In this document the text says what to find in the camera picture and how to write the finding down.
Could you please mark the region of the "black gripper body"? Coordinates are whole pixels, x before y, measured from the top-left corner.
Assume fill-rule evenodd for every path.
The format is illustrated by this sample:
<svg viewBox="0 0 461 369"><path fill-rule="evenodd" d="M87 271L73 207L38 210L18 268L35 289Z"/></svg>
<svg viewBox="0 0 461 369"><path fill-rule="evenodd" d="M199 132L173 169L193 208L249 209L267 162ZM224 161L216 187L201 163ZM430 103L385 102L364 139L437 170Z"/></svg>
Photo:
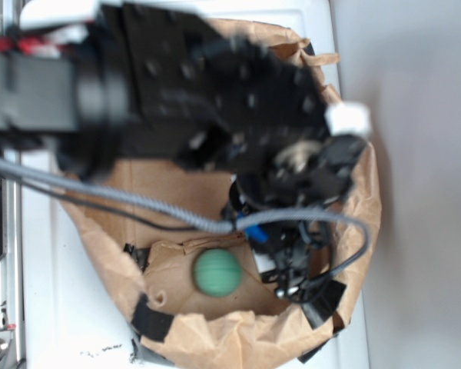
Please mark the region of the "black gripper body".
<svg viewBox="0 0 461 369"><path fill-rule="evenodd" d="M354 188L353 171L367 142L339 135L325 142L302 141L272 157L265 169L239 174L230 187L228 210L244 225L254 257L266 257L270 268L261 271L263 283L275 283L279 299L307 304L334 285L334 278L362 257L368 248L363 221L330 210L344 203ZM333 250L334 224L357 229L362 241L357 251L323 272L312 272L313 256Z"/></svg>

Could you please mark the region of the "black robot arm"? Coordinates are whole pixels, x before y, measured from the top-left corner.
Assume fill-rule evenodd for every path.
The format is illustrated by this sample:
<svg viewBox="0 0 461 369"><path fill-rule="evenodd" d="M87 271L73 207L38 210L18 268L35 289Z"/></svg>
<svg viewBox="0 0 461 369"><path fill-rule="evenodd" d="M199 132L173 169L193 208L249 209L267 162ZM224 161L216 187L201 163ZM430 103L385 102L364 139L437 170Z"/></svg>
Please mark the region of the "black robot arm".
<svg viewBox="0 0 461 369"><path fill-rule="evenodd" d="M355 253L312 276L331 245L329 210L353 185L366 141L336 128L312 74L243 35L224 36L197 15L134 3L102 5L60 41L61 25L0 38L0 174L183 221L188 230L243 231L273 261L267 281L298 304L339 297ZM212 221L106 188L120 158L169 159L188 171L234 176Z"/></svg>

